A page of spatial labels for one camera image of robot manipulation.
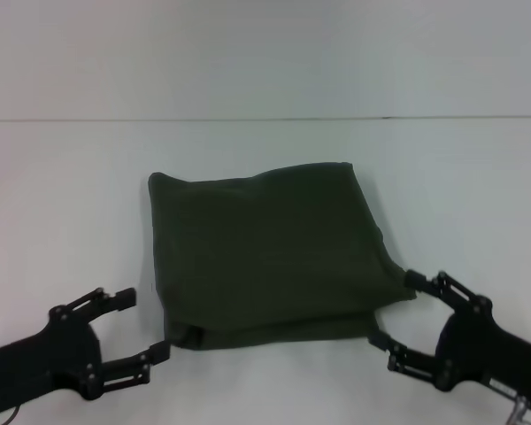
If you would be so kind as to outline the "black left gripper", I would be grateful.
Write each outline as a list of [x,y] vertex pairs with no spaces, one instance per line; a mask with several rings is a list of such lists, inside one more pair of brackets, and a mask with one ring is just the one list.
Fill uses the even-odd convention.
[[55,390],[74,390],[86,400],[150,382],[152,367],[170,359],[171,344],[104,362],[91,321],[136,306],[136,290],[110,295],[97,288],[50,311],[37,334],[0,347],[0,413]]

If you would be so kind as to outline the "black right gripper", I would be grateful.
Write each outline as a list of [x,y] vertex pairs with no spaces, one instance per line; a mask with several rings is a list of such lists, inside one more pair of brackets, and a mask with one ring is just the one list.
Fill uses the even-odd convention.
[[439,336],[435,356],[412,350],[381,330],[371,333],[368,343],[389,355],[388,371],[443,391],[467,381],[490,388],[496,382],[510,389],[510,398],[531,401],[531,343],[496,324],[490,299],[478,297],[445,272],[427,279],[410,269],[404,286],[440,299],[455,312]]

